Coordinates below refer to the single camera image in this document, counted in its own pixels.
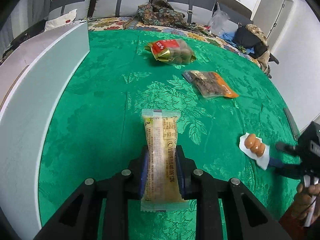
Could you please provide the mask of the right hand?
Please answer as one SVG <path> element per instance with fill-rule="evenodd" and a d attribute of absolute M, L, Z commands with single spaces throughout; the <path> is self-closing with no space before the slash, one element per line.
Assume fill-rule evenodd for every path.
<path fill-rule="evenodd" d="M 313 197 L 317 197 L 317 201 L 311 217 L 311 224 L 314 223 L 319 217 L 319 184 L 304 187 L 302 183 L 299 183 L 297 186 L 297 193 L 291 205 L 292 217 L 298 218 L 299 220 L 306 218 L 307 215 L 312 211 L 311 204 L 313 202 Z"/>

